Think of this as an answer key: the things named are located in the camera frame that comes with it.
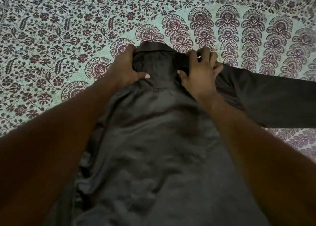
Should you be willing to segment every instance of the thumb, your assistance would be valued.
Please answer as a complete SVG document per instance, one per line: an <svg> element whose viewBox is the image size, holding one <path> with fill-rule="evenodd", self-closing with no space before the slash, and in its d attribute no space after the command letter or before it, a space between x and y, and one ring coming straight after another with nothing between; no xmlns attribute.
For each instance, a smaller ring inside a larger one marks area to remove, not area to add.
<svg viewBox="0 0 316 226"><path fill-rule="evenodd" d="M186 84L186 82L188 81L188 76L186 75L186 73L184 71L177 71L179 74L179 77L181 79L181 84L184 86Z"/></svg>
<svg viewBox="0 0 316 226"><path fill-rule="evenodd" d="M149 79L150 75L146 72L137 72L138 78L139 79Z"/></svg>

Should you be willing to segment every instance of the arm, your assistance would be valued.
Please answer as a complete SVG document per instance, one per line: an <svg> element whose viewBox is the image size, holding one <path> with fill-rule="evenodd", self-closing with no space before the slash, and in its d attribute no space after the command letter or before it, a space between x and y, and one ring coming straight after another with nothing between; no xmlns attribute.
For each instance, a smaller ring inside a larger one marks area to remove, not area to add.
<svg viewBox="0 0 316 226"><path fill-rule="evenodd" d="M203 48L190 57L182 85L214 121L243 178L272 225L316 225L316 164L261 129L216 92L223 66Z"/></svg>
<svg viewBox="0 0 316 226"><path fill-rule="evenodd" d="M134 46L76 97L0 139L0 222L40 225L77 167L97 118L113 94L149 75L132 70Z"/></svg>

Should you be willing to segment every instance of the mandala pattern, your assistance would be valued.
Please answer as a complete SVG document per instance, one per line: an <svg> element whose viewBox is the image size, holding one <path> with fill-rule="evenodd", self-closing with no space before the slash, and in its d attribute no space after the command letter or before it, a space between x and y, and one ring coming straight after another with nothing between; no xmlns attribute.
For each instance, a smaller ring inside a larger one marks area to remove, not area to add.
<svg viewBox="0 0 316 226"><path fill-rule="evenodd" d="M82 92L86 87L88 86L88 83L85 81L73 81L66 85L61 92L61 100L65 101L70 99L71 97L76 96L79 92Z"/></svg>
<svg viewBox="0 0 316 226"><path fill-rule="evenodd" d="M315 0L0 0L0 136L73 97L128 44L208 46L262 74L316 81ZM315 157L315 130L270 129Z"/></svg>
<svg viewBox="0 0 316 226"><path fill-rule="evenodd" d="M219 18L215 25L219 27L218 40L222 42L223 63L237 67L237 58L239 56L237 53L237 42L239 41L237 36L237 27L239 27L239 21L237 20L237 18L239 18L238 11L231 5L224 5L217 11L216 18Z"/></svg>
<svg viewBox="0 0 316 226"><path fill-rule="evenodd" d="M110 66L110 60L105 57L94 57L88 61L84 72L89 79L93 78L94 81L102 77Z"/></svg>

